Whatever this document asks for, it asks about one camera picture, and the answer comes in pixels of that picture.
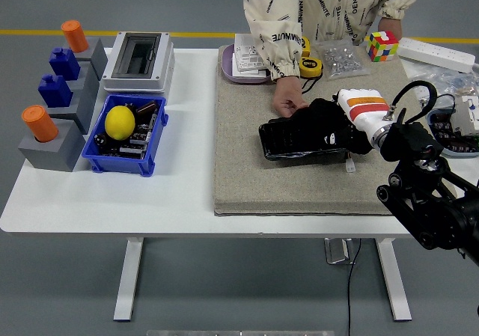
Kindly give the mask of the person's left hand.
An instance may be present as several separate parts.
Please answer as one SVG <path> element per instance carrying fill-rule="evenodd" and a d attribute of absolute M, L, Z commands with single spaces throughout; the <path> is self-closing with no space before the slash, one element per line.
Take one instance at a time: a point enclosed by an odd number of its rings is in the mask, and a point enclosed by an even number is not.
<path fill-rule="evenodd" d="M 397 40 L 401 40 L 403 36 L 402 21 L 382 17 L 378 23 L 377 31 L 390 31 Z"/>

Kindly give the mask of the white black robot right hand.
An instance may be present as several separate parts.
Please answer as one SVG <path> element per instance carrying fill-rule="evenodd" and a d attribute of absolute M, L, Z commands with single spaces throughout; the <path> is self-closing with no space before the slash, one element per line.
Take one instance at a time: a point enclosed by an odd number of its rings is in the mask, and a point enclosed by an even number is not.
<path fill-rule="evenodd" d="M 379 148 L 394 122 L 391 106 L 374 89 L 341 89 L 321 100 L 320 140 L 355 153 Z"/>

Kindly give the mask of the person's right hand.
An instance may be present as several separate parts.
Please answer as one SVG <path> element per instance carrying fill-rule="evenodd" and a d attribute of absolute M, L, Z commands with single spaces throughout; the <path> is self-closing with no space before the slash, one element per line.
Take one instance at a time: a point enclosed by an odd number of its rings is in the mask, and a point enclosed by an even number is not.
<path fill-rule="evenodd" d="M 272 106 L 281 117 L 291 117 L 297 110 L 308 107 L 298 77 L 286 76 L 276 80 Z"/>

